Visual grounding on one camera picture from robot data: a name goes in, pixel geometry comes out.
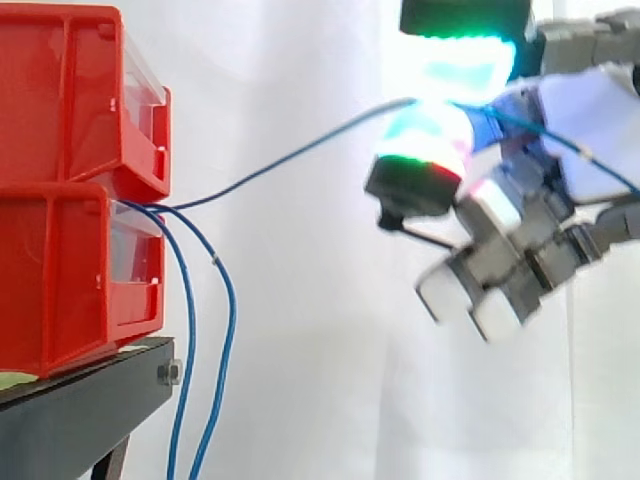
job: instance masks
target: white background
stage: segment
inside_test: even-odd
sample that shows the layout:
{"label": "white background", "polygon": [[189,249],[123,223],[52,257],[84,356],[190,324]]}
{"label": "white background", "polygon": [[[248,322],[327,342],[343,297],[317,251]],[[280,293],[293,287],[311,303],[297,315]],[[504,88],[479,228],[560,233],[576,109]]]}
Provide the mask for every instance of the white background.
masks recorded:
{"label": "white background", "polygon": [[[397,0],[115,3],[173,91],[172,202],[227,185],[390,91],[382,72]],[[634,2],[536,8],[540,18],[576,16],[615,3]],[[224,408],[202,478],[636,478],[640,251],[619,249],[580,275],[504,345],[487,348],[468,325],[436,328],[412,286],[443,253],[378,231],[377,205],[362,192],[384,125],[372,122],[191,212],[239,298]],[[186,478],[227,313],[205,254],[175,227],[199,314],[178,470]],[[464,241],[453,221],[425,228]],[[168,293],[163,333],[184,355],[173,260]],[[176,400],[134,433],[125,480],[163,478]]]}

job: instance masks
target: green light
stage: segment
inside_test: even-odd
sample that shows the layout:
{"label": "green light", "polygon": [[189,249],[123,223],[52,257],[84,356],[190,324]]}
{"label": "green light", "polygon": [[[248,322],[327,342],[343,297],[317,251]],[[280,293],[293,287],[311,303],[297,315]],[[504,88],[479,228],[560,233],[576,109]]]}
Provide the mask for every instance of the green light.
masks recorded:
{"label": "green light", "polygon": [[418,103],[395,118],[376,154],[438,164],[462,178],[472,150],[473,127],[464,112],[444,103]]}
{"label": "green light", "polygon": [[498,37],[402,37],[396,48],[404,64],[402,81],[419,98],[485,105],[513,70],[515,45]]}

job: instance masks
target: red storage bin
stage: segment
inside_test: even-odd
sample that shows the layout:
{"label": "red storage bin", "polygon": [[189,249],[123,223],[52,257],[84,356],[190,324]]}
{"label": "red storage bin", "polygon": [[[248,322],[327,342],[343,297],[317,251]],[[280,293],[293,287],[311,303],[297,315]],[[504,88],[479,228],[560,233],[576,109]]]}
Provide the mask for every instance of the red storage bin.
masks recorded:
{"label": "red storage bin", "polygon": [[169,194],[170,94],[112,7],[0,3],[0,186]]}
{"label": "red storage bin", "polygon": [[0,372],[48,377],[162,327],[162,232],[104,187],[0,189],[0,224]]}

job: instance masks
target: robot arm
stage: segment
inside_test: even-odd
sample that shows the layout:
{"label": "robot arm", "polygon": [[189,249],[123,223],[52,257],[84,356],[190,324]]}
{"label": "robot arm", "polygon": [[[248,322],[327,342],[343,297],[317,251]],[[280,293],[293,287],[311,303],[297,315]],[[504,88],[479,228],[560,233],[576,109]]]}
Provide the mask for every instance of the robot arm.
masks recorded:
{"label": "robot arm", "polygon": [[[425,31],[425,25],[416,27],[415,18],[407,20],[406,17],[419,10],[415,5],[407,7],[408,4],[424,7],[427,3],[432,7],[434,3],[460,4],[446,0],[406,1],[405,31]],[[477,3],[493,8],[500,1]],[[498,31],[505,17],[496,18],[490,28]],[[520,42],[515,68],[520,68],[521,74],[542,76],[526,88],[505,93],[493,102],[493,107],[529,124],[546,124],[548,105],[544,105],[538,88],[545,75],[573,74],[612,61],[630,66],[640,64],[640,10],[602,16],[595,22],[542,24],[537,34],[524,43],[512,30],[502,33]],[[638,79],[640,75],[634,70],[628,84],[636,87]],[[565,81],[570,85],[572,78],[567,76]],[[611,89],[612,95],[620,94],[614,90]],[[636,102],[640,110],[637,95],[629,95],[628,102]],[[521,124],[500,121],[481,109],[466,113],[473,127],[473,152],[513,139],[524,139],[524,146],[503,155],[502,162],[462,198],[454,201],[452,196],[450,204],[472,241],[428,271],[416,290],[436,321],[466,317],[486,341],[492,342],[525,325],[546,295],[571,279],[580,268],[601,260],[611,245],[640,239],[640,204],[614,203],[605,208],[594,223],[571,224],[578,204],[567,187],[562,158],[549,153],[542,139],[531,135]],[[594,116],[591,121],[597,122],[598,117]],[[592,135],[601,133],[598,128],[592,130]],[[439,215],[449,209],[449,200],[443,200],[442,191],[432,187],[443,184],[438,178],[429,177],[428,185],[422,185],[422,189],[412,185],[412,195],[403,196],[398,192],[406,193],[407,190],[402,190],[404,184],[394,185],[391,190],[380,188],[378,182],[385,178],[378,177],[376,167],[367,190],[380,198],[383,218],[389,216],[385,208],[389,205],[393,206],[397,224],[405,217]],[[412,199],[420,195],[418,206],[410,208],[414,205]],[[619,195],[598,198],[599,203],[615,201],[619,201]]]}

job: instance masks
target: blue wire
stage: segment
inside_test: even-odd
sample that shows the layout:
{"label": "blue wire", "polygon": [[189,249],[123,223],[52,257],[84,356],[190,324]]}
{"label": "blue wire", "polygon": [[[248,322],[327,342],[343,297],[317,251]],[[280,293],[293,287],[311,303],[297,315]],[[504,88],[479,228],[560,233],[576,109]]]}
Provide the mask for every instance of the blue wire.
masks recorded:
{"label": "blue wire", "polygon": [[331,130],[329,133],[326,133],[325,135],[323,135],[322,137],[318,138],[317,140],[314,140],[311,143],[308,143],[307,145],[300,147],[299,149],[295,150],[294,152],[291,152],[288,155],[285,155],[284,157],[282,157],[279,160],[276,160],[275,162],[267,165],[266,167],[261,168],[260,170],[257,170],[255,172],[253,172],[250,175],[247,175],[246,177],[238,180],[237,182],[233,183],[232,185],[228,186],[227,188],[225,188],[224,190],[219,191],[218,193],[215,193],[213,195],[209,195],[207,197],[204,198],[200,198],[198,200],[193,200],[191,202],[187,202],[187,203],[182,203],[180,205],[175,205],[173,208],[176,210],[185,210],[187,208],[193,208],[193,207],[197,207],[200,205],[204,205],[205,203],[209,203],[209,202],[213,202],[215,200],[218,200],[219,198],[224,197],[225,195],[230,194],[231,192],[236,191],[238,188],[242,187],[245,183],[250,182],[251,180],[254,180],[262,175],[264,175],[265,173],[270,172],[271,170],[279,167],[280,165],[282,165],[283,163],[288,162],[289,160],[293,160],[294,158],[302,155],[303,153],[308,152],[309,150],[312,150],[316,147],[319,147],[320,145],[322,145],[323,143],[328,142],[329,140],[332,140],[333,138],[342,135],[343,133],[351,130],[354,127],[357,127],[358,125],[360,125],[361,123],[365,123],[375,117],[378,117],[380,115],[384,115],[386,113],[390,113],[396,110],[400,110],[406,107],[409,107],[411,105],[414,105],[415,103],[417,103],[418,100],[415,98],[402,98],[399,100],[393,100],[391,102],[387,102],[387,103],[383,103],[382,105],[379,105],[377,107],[374,107],[370,110],[367,110],[364,113],[361,113],[360,115],[352,118],[351,120],[349,120],[347,123]]}
{"label": "blue wire", "polygon": [[640,189],[638,189],[638,187],[636,187],[633,183],[631,183],[627,178],[625,178],[624,176],[622,176],[621,174],[619,174],[615,170],[612,170],[611,168],[607,167],[606,165],[601,163],[599,160],[593,159],[593,160],[591,160],[591,163],[593,164],[594,167],[597,167],[598,169],[600,169],[601,171],[603,171],[607,175],[609,175],[609,176],[615,178],[616,180],[618,180],[625,187],[627,187],[629,189],[629,191],[631,191],[631,193],[633,195],[635,195],[638,198],[640,198]]}
{"label": "blue wire", "polygon": [[182,274],[182,281],[184,283],[184,289],[187,296],[187,315],[189,318],[189,341],[187,347],[187,363],[184,370],[184,379],[182,381],[182,387],[180,388],[180,399],[178,401],[178,407],[176,409],[176,416],[173,421],[173,429],[171,431],[171,441],[169,444],[169,461],[167,464],[167,480],[174,480],[176,475],[176,462],[178,456],[178,443],[180,441],[180,431],[182,429],[182,421],[184,419],[184,413],[187,406],[187,398],[189,397],[189,387],[191,386],[191,377],[193,375],[193,365],[196,357],[196,307],[193,297],[193,287],[191,286],[191,277],[189,275],[189,269],[184,259],[184,255],[180,250],[180,246],[175,237],[171,234],[171,231],[162,221],[154,214],[147,211],[144,207],[132,203],[122,202],[129,208],[140,212],[148,217],[153,223],[155,223],[162,233],[169,241],[171,248],[178,260],[180,266],[180,273]]}
{"label": "blue wire", "polygon": [[538,125],[538,124],[533,123],[533,122],[528,122],[526,120],[522,120],[520,118],[513,117],[511,115],[507,115],[506,113],[502,113],[500,110],[497,110],[497,109],[495,109],[493,107],[472,107],[472,106],[469,106],[469,105],[458,105],[458,104],[456,104],[456,106],[458,106],[459,108],[461,108],[463,110],[469,110],[469,111],[485,113],[486,115],[489,115],[489,116],[492,116],[494,118],[497,118],[498,120],[504,120],[504,121],[507,121],[507,122],[512,123],[514,125],[518,125],[519,127],[525,128],[525,129],[527,129],[527,130],[529,130],[529,131],[531,131],[533,133],[536,133],[538,135],[543,135],[543,136],[549,137],[552,140],[555,140],[556,142],[560,143],[561,145],[564,145],[568,149],[570,149],[573,152],[577,153],[586,162],[591,163],[594,167],[596,167],[600,171],[602,171],[605,174],[609,175],[610,177],[616,179],[622,185],[627,187],[632,194],[634,194],[634,195],[636,195],[636,196],[638,196],[640,198],[640,189],[638,187],[636,187],[631,181],[629,181],[627,178],[625,178],[623,175],[621,175],[620,173],[616,172],[612,168],[610,168],[610,167],[606,166],[605,164],[603,164],[600,160],[596,159],[591,152],[589,152],[589,151],[585,150],[584,148],[580,147],[577,143],[569,140],[568,138],[563,137],[562,135],[558,135],[557,133],[552,132],[551,130],[548,130],[543,125]]}
{"label": "blue wire", "polygon": [[220,416],[225,380],[227,376],[227,368],[229,366],[229,357],[231,356],[231,347],[233,345],[233,336],[236,328],[238,304],[235,289],[233,287],[233,282],[231,281],[231,277],[229,276],[227,269],[216,254],[207,237],[204,236],[200,229],[198,229],[198,227],[194,225],[191,220],[189,220],[175,208],[157,204],[148,205],[148,207],[154,208],[160,212],[167,212],[175,215],[182,223],[184,223],[189,228],[189,230],[191,230],[195,234],[196,237],[198,237],[207,252],[209,252],[209,255],[211,255],[214,264],[217,265],[218,270],[220,271],[220,276],[222,277],[222,280],[227,289],[227,296],[229,298],[229,323],[227,326],[227,335],[225,337],[224,346],[222,348],[222,355],[220,357],[218,379],[216,381],[216,391],[214,394],[209,419],[207,420],[207,425],[205,426],[204,433],[202,434],[202,437],[200,439],[200,444],[198,445],[198,450],[191,466],[191,473],[189,474],[190,480],[196,480],[198,478],[198,475],[200,474],[200,469],[202,468],[202,463],[207,453],[207,448],[209,447],[211,437],[213,436],[213,431],[215,429],[216,423],[218,422],[218,417]]}

